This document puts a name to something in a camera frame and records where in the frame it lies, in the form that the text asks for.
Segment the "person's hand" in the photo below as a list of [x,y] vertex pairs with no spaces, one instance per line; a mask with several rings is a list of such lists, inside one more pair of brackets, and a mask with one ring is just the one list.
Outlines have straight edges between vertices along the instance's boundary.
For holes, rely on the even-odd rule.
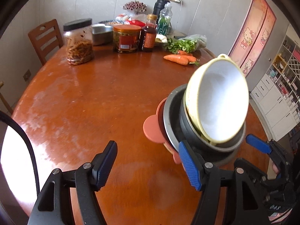
[[275,165],[275,163],[272,164],[272,169],[276,175],[280,173],[280,169]]

